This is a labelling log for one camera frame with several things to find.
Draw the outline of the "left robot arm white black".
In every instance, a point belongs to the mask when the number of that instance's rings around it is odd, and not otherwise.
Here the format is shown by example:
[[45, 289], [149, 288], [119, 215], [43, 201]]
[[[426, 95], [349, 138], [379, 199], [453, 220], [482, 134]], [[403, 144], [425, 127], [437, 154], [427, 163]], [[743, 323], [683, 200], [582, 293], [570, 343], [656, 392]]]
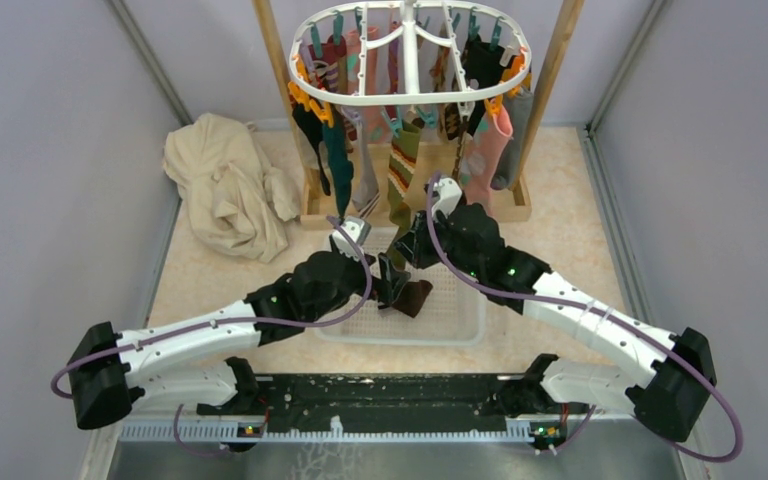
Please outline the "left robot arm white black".
[[333, 240], [293, 270], [241, 300], [154, 329], [89, 327], [52, 391], [71, 401], [80, 430], [112, 425], [141, 410], [193, 406], [201, 415], [252, 411], [260, 388], [237, 352], [289, 339], [308, 328], [349, 318], [352, 297], [388, 308], [406, 293], [411, 276], [384, 254], [361, 254]]

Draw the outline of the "green striped sock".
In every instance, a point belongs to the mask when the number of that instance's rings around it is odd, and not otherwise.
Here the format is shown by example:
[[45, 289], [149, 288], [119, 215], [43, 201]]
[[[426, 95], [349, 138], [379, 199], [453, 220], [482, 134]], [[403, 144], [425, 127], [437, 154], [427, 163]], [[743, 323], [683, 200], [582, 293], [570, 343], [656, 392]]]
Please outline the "green striped sock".
[[397, 227], [397, 233], [388, 246], [386, 255], [398, 269], [405, 268], [406, 260], [396, 249], [395, 242], [412, 225], [413, 213], [406, 199], [417, 165], [420, 141], [421, 129], [404, 120], [401, 121], [398, 135], [391, 141], [387, 170], [387, 202], [389, 220]]

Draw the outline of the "wooden hanger rack frame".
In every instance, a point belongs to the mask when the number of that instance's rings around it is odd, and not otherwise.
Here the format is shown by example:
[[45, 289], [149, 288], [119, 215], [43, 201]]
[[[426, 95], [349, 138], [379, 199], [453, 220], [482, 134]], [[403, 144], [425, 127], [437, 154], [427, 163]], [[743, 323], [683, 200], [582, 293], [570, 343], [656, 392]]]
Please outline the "wooden hanger rack frame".
[[[285, 111], [288, 116], [291, 116], [292, 102], [290, 99], [292, 97], [292, 90], [287, 87], [287, 84], [291, 82], [297, 85], [298, 89], [306, 94], [312, 91], [312, 89], [303, 82], [301, 74], [295, 71], [296, 60], [294, 57], [295, 52], [300, 48], [301, 36], [309, 28], [307, 26], [299, 27], [291, 45], [290, 53], [285, 54], [279, 38], [277, 23], [271, 3], [269, 1], [254, 0], [252, 5], [260, 26], [273, 73], [278, 83], [279, 90], [281, 91]], [[535, 104], [529, 117], [529, 125], [526, 129], [525, 141], [521, 151], [522, 164], [519, 167], [519, 175], [516, 182], [510, 187], [512, 199], [510, 201], [504, 201], [502, 203], [502, 208], [498, 211], [497, 219], [501, 222], [524, 222], [531, 216], [532, 204], [526, 181], [523, 179], [523, 164], [527, 162], [533, 147], [537, 130], [547, 108], [550, 95], [560, 72], [569, 42], [575, 31], [583, 6], [583, 0], [566, 0], [561, 4], [544, 62], [540, 70], [540, 76], [538, 77], [535, 86]], [[439, 39], [439, 37], [428, 33], [414, 20], [409, 22], [412, 25], [409, 32], [416, 34], [419, 37], [423, 37], [427, 42], [447, 48], [454, 63], [459, 62], [458, 55], [460, 54], [460, 51], [456, 49], [457, 34], [453, 27], [454, 20], [448, 12], [450, 7], [454, 9], [472, 8], [474, 11], [484, 15], [498, 16], [500, 21], [506, 24], [511, 30], [511, 35], [514, 36], [521, 45], [525, 46], [527, 44], [521, 28], [517, 26], [516, 22], [510, 19], [508, 15], [497, 9], [479, 5], [474, 2], [363, 1], [339, 5], [336, 7], [336, 12], [342, 14], [355, 7], [360, 9], [362, 16], [366, 16], [371, 9], [399, 9], [401, 16], [412, 14], [416, 9], [439, 9], [444, 17], [447, 34], [449, 36], [447, 39]], [[449, 103], [466, 98], [484, 98], [499, 90], [498, 87], [493, 87], [486, 92], [475, 91], [473, 93], [467, 91], [462, 93], [423, 93], [414, 96], [410, 94], [396, 94], [393, 98], [389, 98], [385, 95], [378, 95], [374, 96], [372, 100], [374, 104], [380, 104], [382, 106], [389, 104], [430, 105]], [[419, 146], [420, 179], [426, 181], [428, 176], [431, 175], [435, 169], [441, 170], [445, 167], [452, 168], [455, 159], [455, 148], [456, 147], [451, 145], [445, 146], [441, 143], [422, 142]], [[302, 194], [302, 214], [300, 216], [301, 225], [306, 230], [325, 230], [329, 227], [326, 216], [328, 214], [335, 214], [337, 210], [325, 205], [322, 188], [317, 184], [318, 171], [306, 168], [305, 175], [306, 180]]]

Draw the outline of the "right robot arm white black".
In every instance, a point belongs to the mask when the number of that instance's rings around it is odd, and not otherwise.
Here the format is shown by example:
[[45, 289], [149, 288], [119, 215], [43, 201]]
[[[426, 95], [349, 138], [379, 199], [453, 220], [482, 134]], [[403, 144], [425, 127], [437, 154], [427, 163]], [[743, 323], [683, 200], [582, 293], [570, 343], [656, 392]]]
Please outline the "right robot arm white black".
[[480, 205], [433, 218], [418, 212], [395, 248], [419, 269], [449, 261], [491, 302], [558, 328], [612, 361], [598, 367], [542, 356], [533, 365], [537, 375], [523, 385], [532, 410], [596, 404], [634, 415], [667, 440], [689, 438], [711, 396], [704, 385], [717, 382], [704, 334], [693, 328], [671, 333], [595, 300], [545, 261], [507, 245]]

